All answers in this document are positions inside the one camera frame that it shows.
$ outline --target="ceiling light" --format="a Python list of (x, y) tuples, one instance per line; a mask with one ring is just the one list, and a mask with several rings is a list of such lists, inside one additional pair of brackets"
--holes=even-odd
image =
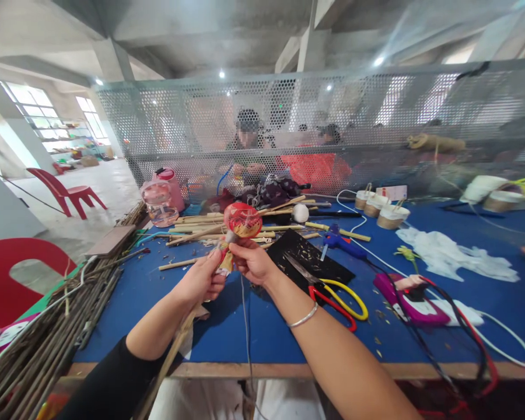
[(383, 61), (385, 61), (385, 57), (383, 57), (383, 56), (381, 55), (381, 56), (379, 56), (379, 57), (377, 57), (377, 58), (375, 59), (375, 61), (373, 62), (373, 65), (374, 65), (375, 67), (380, 66), (381, 64), (383, 64)]

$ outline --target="small white card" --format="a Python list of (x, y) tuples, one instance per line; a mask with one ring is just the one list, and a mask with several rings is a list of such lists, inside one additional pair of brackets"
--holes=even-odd
[(395, 185), (394, 187), (380, 187), (375, 190), (377, 195), (389, 197), (389, 200), (395, 202), (407, 197), (406, 185)]

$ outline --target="black cutting board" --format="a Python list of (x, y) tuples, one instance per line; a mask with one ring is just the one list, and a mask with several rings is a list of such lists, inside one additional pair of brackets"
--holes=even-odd
[[(267, 254), (274, 264), (307, 294), (309, 294), (308, 281), (286, 259), (286, 253), (289, 253), (317, 278), (336, 280), (340, 283), (348, 284), (348, 282), (355, 277), (353, 272), (327, 256), (325, 256), (324, 261), (321, 261), (321, 250), (311, 245), (309, 241), (304, 239), (299, 233), (288, 229), (282, 237), (268, 249)], [(321, 285), (317, 285), (316, 287), (317, 290), (329, 297)], [(323, 305), (321, 299), (318, 299), (318, 303)]]

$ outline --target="white plastic bag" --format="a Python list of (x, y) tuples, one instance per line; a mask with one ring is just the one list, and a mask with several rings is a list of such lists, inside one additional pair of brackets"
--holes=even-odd
[(486, 250), (476, 247), (459, 246), (441, 232), (426, 233), (411, 227), (398, 230), (397, 236), (414, 248), (432, 273), (462, 282), (464, 279), (457, 270), (463, 267), (496, 280), (519, 280), (517, 271), (511, 269), (512, 265), (505, 258), (491, 257)]

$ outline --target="silver bracelet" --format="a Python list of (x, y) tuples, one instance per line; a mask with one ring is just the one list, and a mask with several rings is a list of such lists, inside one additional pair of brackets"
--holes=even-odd
[(311, 309), (311, 312), (308, 313), (307, 315), (305, 315), (302, 319), (300, 319), (298, 322), (296, 323), (293, 323), (293, 324), (288, 324), (288, 327), (290, 328), (294, 328), (294, 327), (298, 327), (300, 326), (301, 324), (304, 324), (306, 323), (307, 321), (309, 321), (309, 319), (315, 315), (315, 312), (317, 312), (317, 308), (319, 307), (319, 304), (317, 302), (315, 302), (315, 306), (313, 306), (313, 309)]

